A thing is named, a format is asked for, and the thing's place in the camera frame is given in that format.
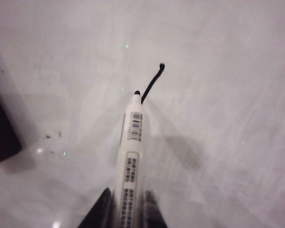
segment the white marker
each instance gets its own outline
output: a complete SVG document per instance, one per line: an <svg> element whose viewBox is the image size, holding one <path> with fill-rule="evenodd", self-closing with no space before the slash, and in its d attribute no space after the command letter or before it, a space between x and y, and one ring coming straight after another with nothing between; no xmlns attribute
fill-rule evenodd
<svg viewBox="0 0 285 228"><path fill-rule="evenodd" d="M146 113L143 101L164 70L150 82L143 96L136 91L127 106L117 159L117 177L113 193L112 228L138 228L143 210L143 160Z"/></svg>

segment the white surface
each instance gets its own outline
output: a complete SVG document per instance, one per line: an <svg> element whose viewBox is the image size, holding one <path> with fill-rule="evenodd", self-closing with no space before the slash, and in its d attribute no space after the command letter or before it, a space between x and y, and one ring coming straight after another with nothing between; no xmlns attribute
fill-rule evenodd
<svg viewBox="0 0 285 228"><path fill-rule="evenodd" d="M0 98L26 147L0 164L0 228L77 227L160 62L146 179L169 227L285 228L285 0L0 0Z"/></svg>

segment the barcode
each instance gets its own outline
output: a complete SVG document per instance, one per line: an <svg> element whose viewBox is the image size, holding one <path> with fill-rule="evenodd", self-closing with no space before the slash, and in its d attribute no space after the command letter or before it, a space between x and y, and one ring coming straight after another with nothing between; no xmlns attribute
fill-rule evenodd
<svg viewBox="0 0 285 228"><path fill-rule="evenodd" d="M131 112L128 130L128 140L141 141L143 115L138 112Z"/></svg>

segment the barcode label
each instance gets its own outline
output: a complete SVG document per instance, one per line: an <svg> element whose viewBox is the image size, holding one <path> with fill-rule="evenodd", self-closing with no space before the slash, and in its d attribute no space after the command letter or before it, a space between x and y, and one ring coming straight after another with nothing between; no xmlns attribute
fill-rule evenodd
<svg viewBox="0 0 285 228"><path fill-rule="evenodd" d="M121 200L122 204L119 215L119 228L133 228L138 159L138 154L136 152L127 153L123 177L124 182Z"/></svg>
<svg viewBox="0 0 285 228"><path fill-rule="evenodd" d="M138 140L142 139L142 122L143 115L139 112L131 112L129 130L128 130L128 140Z"/></svg>

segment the black object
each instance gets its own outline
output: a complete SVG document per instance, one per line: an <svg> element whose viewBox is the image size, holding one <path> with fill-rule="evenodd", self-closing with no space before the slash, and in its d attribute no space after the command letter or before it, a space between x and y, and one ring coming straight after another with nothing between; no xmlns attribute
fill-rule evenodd
<svg viewBox="0 0 285 228"><path fill-rule="evenodd" d="M106 228L111 198L111 191L106 188L78 228Z"/></svg>
<svg viewBox="0 0 285 228"><path fill-rule="evenodd" d="M110 225L111 191L106 188L78 228L108 228ZM143 223L146 228L168 228L157 205L154 194L146 191L143 203Z"/></svg>
<svg viewBox="0 0 285 228"><path fill-rule="evenodd" d="M146 88L146 91L142 95L142 104L143 101L145 100L146 96L148 95L150 89L152 88L153 84L156 82L156 80L160 77L162 74L163 70L165 69L165 65L163 63L160 64L160 70L157 72L157 74L154 76L154 78L151 80L149 83L148 87Z"/></svg>
<svg viewBox="0 0 285 228"><path fill-rule="evenodd" d="M144 217L147 228L168 228L151 191L146 191Z"/></svg>
<svg viewBox="0 0 285 228"><path fill-rule="evenodd" d="M0 105L0 162L21 151L21 144Z"/></svg>

